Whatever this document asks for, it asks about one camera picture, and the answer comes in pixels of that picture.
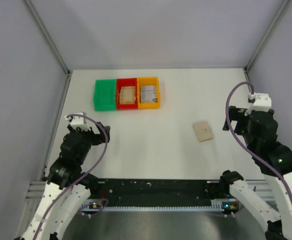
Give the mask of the beige card holder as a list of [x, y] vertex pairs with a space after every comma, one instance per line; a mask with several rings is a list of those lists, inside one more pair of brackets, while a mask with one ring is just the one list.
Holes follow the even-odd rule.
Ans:
[[192, 127], [200, 143], [214, 138], [212, 129], [207, 121], [196, 122], [192, 125]]

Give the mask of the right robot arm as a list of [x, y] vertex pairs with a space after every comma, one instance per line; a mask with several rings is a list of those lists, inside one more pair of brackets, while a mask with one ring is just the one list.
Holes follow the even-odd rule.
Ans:
[[269, 206], [236, 171], [220, 177], [221, 189], [235, 197], [258, 221], [268, 240], [292, 240], [292, 151], [277, 141], [278, 123], [273, 110], [246, 114], [246, 109], [229, 106], [223, 130], [235, 138], [252, 157], [268, 183], [277, 209]]

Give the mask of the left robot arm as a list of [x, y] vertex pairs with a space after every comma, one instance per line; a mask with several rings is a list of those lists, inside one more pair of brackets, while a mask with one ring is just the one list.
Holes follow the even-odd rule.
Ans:
[[100, 122], [94, 133], [85, 121], [68, 124], [60, 153], [51, 165], [38, 208], [20, 240], [61, 240], [83, 203], [98, 192], [98, 178], [82, 171], [90, 149], [110, 141], [110, 127]]

